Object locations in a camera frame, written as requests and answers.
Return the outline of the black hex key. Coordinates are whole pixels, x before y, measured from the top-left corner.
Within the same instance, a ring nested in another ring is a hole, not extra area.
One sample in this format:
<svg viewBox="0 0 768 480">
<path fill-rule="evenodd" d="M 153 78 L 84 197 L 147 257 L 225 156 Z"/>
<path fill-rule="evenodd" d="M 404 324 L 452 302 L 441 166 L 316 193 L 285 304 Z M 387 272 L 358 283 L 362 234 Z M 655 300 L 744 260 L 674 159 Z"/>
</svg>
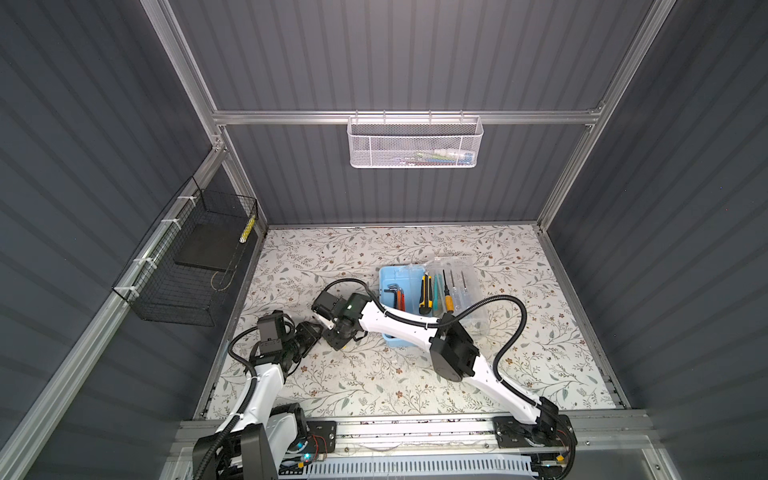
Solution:
<svg viewBox="0 0 768 480">
<path fill-rule="evenodd" d="M 386 293 L 390 293 L 393 296 L 393 305 L 392 307 L 395 309 L 400 309 L 401 307 L 401 300 L 403 299 L 402 295 L 402 289 L 398 284 L 390 284 L 385 289 Z"/>
</svg>

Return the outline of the yellow black utility knife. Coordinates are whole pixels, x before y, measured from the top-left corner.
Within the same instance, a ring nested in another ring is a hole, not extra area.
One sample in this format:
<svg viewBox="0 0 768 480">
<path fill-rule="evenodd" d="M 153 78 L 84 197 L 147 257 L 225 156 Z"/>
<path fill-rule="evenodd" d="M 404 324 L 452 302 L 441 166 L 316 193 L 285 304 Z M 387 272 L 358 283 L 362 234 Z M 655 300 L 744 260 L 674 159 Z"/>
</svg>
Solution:
<svg viewBox="0 0 768 480">
<path fill-rule="evenodd" d="M 423 275 L 420 287 L 420 301 L 418 307 L 421 316 L 428 316 L 433 311 L 432 280 L 430 275 Z"/>
</svg>

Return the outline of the blue plastic tool box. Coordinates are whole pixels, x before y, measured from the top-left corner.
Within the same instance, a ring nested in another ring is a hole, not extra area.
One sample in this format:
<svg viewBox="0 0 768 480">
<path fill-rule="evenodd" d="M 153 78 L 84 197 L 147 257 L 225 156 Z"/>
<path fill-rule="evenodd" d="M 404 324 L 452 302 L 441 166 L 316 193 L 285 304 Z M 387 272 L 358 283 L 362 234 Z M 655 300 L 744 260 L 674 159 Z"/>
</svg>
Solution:
<svg viewBox="0 0 768 480">
<path fill-rule="evenodd" d="M 435 257 L 418 264 L 384 266 L 379 270 L 379 301 L 430 323 L 451 311 L 458 315 L 483 298 L 471 259 Z"/>
</svg>

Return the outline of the teal handled tool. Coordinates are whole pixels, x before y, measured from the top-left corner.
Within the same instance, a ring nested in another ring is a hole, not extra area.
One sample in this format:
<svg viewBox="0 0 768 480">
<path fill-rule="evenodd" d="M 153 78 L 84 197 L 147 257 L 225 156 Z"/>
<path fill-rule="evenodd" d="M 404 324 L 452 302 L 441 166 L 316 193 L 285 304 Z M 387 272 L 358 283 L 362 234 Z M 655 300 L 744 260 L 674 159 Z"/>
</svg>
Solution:
<svg viewBox="0 0 768 480">
<path fill-rule="evenodd" d="M 431 277 L 432 280 L 432 302 L 433 302 L 433 310 L 439 310 L 440 308 L 440 290 L 439 290 L 439 276 L 433 276 Z"/>
</svg>

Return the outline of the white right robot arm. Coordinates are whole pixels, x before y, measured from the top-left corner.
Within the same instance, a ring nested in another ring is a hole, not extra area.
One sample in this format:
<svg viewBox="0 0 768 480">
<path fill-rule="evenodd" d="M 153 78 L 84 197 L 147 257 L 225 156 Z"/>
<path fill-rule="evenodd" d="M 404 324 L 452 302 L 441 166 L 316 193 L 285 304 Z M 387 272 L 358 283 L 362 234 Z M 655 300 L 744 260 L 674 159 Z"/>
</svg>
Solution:
<svg viewBox="0 0 768 480">
<path fill-rule="evenodd" d="M 325 326 L 327 343 L 342 349 L 359 332 L 382 333 L 429 353 L 433 370 L 448 381 L 467 383 L 503 406 L 522 425 L 530 441 L 543 444 L 569 431 L 559 408 L 507 381 L 496 362 L 489 363 L 459 319 L 410 314 L 382 305 L 379 300 L 354 293 L 343 299 L 327 291 L 314 300 L 311 310 Z"/>
</svg>

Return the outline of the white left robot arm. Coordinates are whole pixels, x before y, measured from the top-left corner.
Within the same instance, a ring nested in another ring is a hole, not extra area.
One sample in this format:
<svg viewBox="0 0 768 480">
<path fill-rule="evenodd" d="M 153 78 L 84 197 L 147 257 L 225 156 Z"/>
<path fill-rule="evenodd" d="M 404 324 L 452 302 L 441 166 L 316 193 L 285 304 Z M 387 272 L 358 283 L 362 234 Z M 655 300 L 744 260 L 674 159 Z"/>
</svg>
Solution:
<svg viewBox="0 0 768 480">
<path fill-rule="evenodd" d="M 195 443 L 194 479 L 276 479 L 322 458 L 325 440 L 311 433 L 302 407 L 275 404 L 322 330 L 275 310 L 230 341 L 227 354 L 244 368 L 244 388 L 216 432 Z"/>
</svg>

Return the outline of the black pad in basket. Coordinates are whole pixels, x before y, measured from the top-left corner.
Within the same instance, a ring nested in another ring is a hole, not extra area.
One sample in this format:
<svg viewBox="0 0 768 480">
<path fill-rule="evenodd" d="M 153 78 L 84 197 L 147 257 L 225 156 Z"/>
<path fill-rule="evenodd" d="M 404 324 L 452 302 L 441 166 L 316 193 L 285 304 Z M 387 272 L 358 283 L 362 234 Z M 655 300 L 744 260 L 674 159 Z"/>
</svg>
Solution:
<svg viewBox="0 0 768 480">
<path fill-rule="evenodd" d="M 174 256 L 174 263 L 214 272 L 226 272 L 238 263 L 245 245 L 241 230 L 222 224 L 198 224 Z"/>
</svg>

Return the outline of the yellow marker in basket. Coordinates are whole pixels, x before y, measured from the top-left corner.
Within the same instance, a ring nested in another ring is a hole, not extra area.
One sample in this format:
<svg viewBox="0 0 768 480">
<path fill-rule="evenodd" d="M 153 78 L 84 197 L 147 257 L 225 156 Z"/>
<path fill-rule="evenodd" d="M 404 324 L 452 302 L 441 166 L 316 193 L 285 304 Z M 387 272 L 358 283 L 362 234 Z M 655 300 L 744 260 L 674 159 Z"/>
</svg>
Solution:
<svg viewBox="0 0 768 480">
<path fill-rule="evenodd" d="M 250 234 L 251 234 L 255 224 L 256 224 L 256 216 L 252 215 L 248 219 L 245 227 L 243 228 L 243 230 L 242 230 L 242 232 L 240 234 L 240 237 L 239 237 L 239 243 L 240 244 L 245 244 L 248 241 L 248 238 L 249 238 L 249 236 L 250 236 Z"/>
</svg>

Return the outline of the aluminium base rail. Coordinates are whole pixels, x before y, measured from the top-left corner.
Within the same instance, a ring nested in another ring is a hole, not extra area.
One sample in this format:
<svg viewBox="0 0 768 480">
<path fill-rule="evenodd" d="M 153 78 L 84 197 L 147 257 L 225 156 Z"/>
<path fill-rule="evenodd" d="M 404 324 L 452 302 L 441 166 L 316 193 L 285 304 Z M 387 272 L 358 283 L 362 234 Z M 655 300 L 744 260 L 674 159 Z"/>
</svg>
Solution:
<svg viewBox="0 0 768 480">
<path fill-rule="evenodd" d="M 572 479 L 676 479 L 643 410 L 570 411 Z M 492 413 L 335 417 L 331 450 L 312 447 L 297 479 L 534 479 L 552 447 L 504 447 Z"/>
</svg>

